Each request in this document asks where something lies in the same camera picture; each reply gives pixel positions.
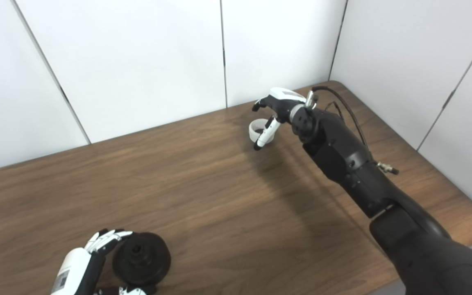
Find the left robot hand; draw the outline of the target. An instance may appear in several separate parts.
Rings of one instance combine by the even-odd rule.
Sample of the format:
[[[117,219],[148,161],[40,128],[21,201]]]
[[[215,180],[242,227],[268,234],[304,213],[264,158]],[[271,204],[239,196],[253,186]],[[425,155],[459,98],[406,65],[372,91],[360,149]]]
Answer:
[[[155,295],[156,286],[98,287],[106,256],[134,234],[124,229],[103,229],[83,247],[68,252],[55,278],[52,295]]]

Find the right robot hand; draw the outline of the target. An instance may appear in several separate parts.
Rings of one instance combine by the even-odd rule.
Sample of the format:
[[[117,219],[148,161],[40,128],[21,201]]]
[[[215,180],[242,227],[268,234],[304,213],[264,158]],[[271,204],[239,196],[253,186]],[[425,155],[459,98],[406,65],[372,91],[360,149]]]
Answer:
[[[306,107],[307,103],[308,99],[304,96],[279,87],[271,88],[266,97],[257,100],[252,106],[252,112],[257,112],[261,108],[270,108],[275,115],[267,120],[262,133],[254,141],[254,149],[261,150],[273,138],[279,127],[283,123],[291,123],[294,114],[300,108]]]

